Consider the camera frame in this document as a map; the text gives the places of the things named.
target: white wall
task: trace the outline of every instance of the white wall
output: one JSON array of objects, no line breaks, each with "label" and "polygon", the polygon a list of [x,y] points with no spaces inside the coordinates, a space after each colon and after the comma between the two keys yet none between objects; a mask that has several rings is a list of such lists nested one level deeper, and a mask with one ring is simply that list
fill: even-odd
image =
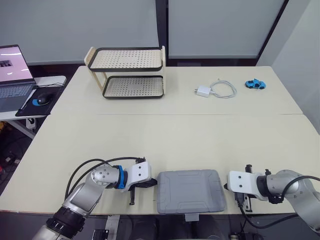
[{"label": "white wall", "polygon": [[169,57],[255,58],[283,2],[169,0]]},{"label": "white wall", "polygon": [[310,0],[289,0],[257,66],[271,66],[295,29]]},{"label": "white wall", "polygon": [[275,49],[277,48],[266,48],[265,56],[261,57],[258,65],[272,66],[303,113],[320,133],[319,0],[310,1],[283,47],[278,52]]},{"label": "white wall", "polygon": [[82,63],[94,47],[157,47],[154,0],[0,0],[0,46],[29,64]]}]

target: white cable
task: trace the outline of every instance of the white cable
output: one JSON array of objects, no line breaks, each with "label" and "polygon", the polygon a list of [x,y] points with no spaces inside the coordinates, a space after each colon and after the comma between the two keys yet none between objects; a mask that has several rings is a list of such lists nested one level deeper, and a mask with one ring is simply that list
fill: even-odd
[{"label": "white cable", "polygon": [[[216,92],[214,91],[213,87],[214,87],[215,85],[217,85],[217,84],[226,84],[226,85],[228,85],[228,86],[231,88],[231,90],[232,90],[232,94],[231,94],[231,95],[227,95],[227,96],[221,96],[220,94],[216,93]],[[215,95],[217,98],[221,98],[221,99],[229,99],[229,98],[233,98],[234,96],[237,95],[237,89],[235,88],[235,86],[233,86],[230,82],[225,81],[225,80],[220,80],[219,78],[218,78],[218,81],[216,81],[216,82],[214,82],[214,83],[212,83],[212,84],[210,85],[210,89],[211,89],[211,90],[210,90],[210,93],[211,93],[211,94],[213,94],[213,95]]]}]

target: laptop screen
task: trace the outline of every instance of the laptop screen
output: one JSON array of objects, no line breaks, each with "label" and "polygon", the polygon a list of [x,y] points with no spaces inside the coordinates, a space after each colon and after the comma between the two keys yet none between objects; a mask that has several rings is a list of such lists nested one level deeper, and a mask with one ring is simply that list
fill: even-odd
[{"label": "laptop screen", "polygon": [[0,85],[32,80],[33,77],[18,45],[0,46]]}]

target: perforated tray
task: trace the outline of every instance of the perforated tray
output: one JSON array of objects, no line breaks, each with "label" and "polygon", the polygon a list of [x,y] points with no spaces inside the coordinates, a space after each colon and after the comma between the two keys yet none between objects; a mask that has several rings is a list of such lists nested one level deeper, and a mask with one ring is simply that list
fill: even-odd
[{"label": "perforated tray", "polygon": [[162,76],[111,76],[103,90],[107,99],[161,98],[164,95]]},{"label": "perforated tray", "polygon": [[93,72],[156,72],[162,68],[162,51],[159,47],[102,47],[88,67]]}]

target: gray tablet case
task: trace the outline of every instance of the gray tablet case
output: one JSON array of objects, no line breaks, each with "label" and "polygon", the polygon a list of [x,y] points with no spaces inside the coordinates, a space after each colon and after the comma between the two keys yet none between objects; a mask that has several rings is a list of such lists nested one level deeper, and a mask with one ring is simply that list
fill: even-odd
[{"label": "gray tablet case", "polygon": [[157,180],[160,214],[213,213],[226,208],[216,170],[164,171],[159,173]]}]

